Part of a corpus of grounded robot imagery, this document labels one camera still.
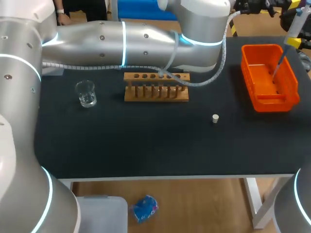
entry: blue container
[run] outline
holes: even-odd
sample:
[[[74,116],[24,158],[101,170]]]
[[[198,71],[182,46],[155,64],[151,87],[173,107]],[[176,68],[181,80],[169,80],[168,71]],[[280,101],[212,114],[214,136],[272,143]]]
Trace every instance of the blue container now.
[[[118,0],[118,17],[150,20],[177,20],[170,12],[159,9],[157,0]]]

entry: wooden test tube rack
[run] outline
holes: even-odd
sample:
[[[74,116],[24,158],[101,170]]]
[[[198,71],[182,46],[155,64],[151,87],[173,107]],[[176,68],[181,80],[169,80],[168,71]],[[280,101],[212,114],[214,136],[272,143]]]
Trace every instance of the wooden test tube rack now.
[[[190,74],[174,73],[182,80],[190,81]],[[159,77],[158,73],[124,73],[126,102],[187,102],[188,87],[181,86],[166,74]]]

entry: blue plastic bag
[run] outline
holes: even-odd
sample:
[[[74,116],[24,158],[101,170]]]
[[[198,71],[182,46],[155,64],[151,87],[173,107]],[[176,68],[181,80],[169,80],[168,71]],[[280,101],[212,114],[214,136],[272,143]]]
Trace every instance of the blue plastic bag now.
[[[158,208],[157,201],[149,195],[132,206],[134,216],[138,223],[142,223],[154,215]]]

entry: blue object on floor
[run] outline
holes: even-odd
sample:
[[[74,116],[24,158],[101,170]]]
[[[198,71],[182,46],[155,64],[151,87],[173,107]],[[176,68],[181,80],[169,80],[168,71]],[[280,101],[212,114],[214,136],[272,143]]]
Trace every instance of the blue object on floor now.
[[[134,216],[138,223],[142,223],[158,210],[157,201],[151,196],[145,196],[132,206]]]
[[[160,10],[157,0],[117,0],[118,17],[150,20],[177,20],[170,12]]]

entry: person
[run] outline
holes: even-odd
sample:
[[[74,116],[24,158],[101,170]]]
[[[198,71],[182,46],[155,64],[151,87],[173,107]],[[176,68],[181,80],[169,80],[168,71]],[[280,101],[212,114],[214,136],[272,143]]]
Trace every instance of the person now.
[[[70,12],[83,11],[87,21],[107,20],[107,8],[104,0],[54,0],[57,21],[60,25],[70,25],[73,21]]]

